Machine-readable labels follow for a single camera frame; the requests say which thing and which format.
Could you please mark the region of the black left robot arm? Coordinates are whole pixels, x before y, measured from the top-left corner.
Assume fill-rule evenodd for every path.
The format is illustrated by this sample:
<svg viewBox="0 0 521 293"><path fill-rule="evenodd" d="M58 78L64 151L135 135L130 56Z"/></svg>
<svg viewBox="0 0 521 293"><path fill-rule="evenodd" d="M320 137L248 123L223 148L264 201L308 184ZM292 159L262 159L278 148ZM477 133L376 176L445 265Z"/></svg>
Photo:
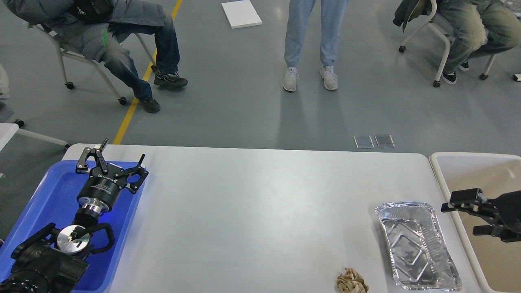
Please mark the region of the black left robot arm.
<svg viewBox="0 0 521 293"><path fill-rule="evenodd" d="M111 283L149 174L108 162L107 144L47 171L1 247L2 293L102 293Z"/></svg>

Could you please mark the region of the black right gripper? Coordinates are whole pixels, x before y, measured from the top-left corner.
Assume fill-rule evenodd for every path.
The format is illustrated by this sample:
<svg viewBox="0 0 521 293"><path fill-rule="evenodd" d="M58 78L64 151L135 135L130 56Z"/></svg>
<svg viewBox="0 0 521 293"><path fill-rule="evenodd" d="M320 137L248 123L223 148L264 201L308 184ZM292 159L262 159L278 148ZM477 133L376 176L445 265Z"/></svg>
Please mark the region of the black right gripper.
<svg viewBox="0 0 521 293"><path fill-rule="evenodd" d="M441 212L461 211L473 216L493 216L491 225L473 228L474 236L498 237L505 243L521 239L521 192L508 192L488 200L480 188L458 190L451 193L450 200L442 204Z"/></svg>

